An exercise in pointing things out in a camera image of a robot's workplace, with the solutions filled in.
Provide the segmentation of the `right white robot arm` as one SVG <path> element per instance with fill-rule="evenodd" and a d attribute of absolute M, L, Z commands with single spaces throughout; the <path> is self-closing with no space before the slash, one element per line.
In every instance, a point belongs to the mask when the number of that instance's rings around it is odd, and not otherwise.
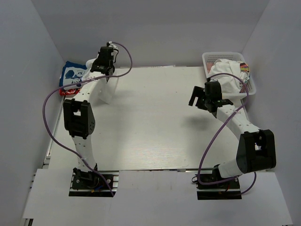
<path fill-rule="evenodd" d="M 222 97 L 221 85 L 217 81 L 208 81 L 205 87 L 195 86 L 189 105 L 208 111 L 223 124 L 221 128 L 229 128 L 238 139 L 238 149 L 233 160 L 217 164 L 212 170 L 209 181 L 201 180 L 201 172 L 197 173 L 197 181 L 201 185 L 225 187 L 229 181 L 242 174 L 272 169 L 276 166 L 275 137 L 271 130 L 260 129 L 240 115 L 232 101 Z"/>

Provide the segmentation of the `white t-shirt with robot print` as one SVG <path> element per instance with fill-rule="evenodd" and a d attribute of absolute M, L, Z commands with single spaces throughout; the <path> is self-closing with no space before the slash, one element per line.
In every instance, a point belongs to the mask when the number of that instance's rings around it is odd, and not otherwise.
<path fill-rule="evenodd" d="M 118 78 L 101 78 L 96 77 L 103 76 L 100 72 L 91 72 L 92 64 L 95 61 L 90 59 L 86 62 L 87 73 L 84 75 L 84 79 L 91 79 L 82 88 L 82 94 L 80 95 L 83 100 L 87 100 L 92 105 L 97 105 L 100 102 L 109 104 L 115 94 Z"/>

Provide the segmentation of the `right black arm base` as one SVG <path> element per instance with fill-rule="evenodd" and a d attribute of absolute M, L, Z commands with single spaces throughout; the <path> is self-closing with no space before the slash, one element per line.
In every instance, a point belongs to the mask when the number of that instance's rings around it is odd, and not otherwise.
<path fill-rule="evenodd" d="M 198 200 L 239 200 L 242 199 L 238 179 L 216 185 L 202 185 L 197 175 L 191 179 L 196 184 Z"/>

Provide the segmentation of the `white t-shirt with colourful print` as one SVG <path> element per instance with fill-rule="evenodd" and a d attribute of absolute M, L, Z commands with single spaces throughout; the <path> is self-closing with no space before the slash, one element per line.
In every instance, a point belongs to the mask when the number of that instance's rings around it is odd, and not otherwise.
<path fill-rule="evenodd" d="M 250 68 L 243 61 L 233 61 L 228 59 L 217 59 L 214 63 L 206 63 L 208 76 L 219 74 L 213 77 L 220 83 L 223 93 L 242 93 L 246 84 L 250 79 Z"/>

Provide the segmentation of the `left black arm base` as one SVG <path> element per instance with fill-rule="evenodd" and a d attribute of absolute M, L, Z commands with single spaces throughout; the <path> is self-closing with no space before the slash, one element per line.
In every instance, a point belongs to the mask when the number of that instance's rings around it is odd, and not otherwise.
<path fill-rule="evenodd" d="M 119 173 L 105 172 L 102 178 L 94 172 L 73 169 L 70 197 L 113 197 L 118 188 Z"/>

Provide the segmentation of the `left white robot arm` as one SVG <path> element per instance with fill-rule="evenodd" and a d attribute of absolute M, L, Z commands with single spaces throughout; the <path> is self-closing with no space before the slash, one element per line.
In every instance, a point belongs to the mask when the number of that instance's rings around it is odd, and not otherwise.
<path fill-rule="evenodd" d="M 64 127 L 75 144 L 78 169 L 87 172 L 83 182 L 90 188 L 99 184 L 99 176 L 90 170 L 98 170 L 92 151 L 92 133 L 95 130 L 95 117 L 92 105 L 101 100 L 109 104 L 115 94 L 118 78 L 109 78 L 115 72 L 114 61 L 119 50 L 113 42 L 101 47 L 97 58 L 86 62 L 87 71 L 82 80 L 85 83 L 72 99 L 63 103 Z"/>

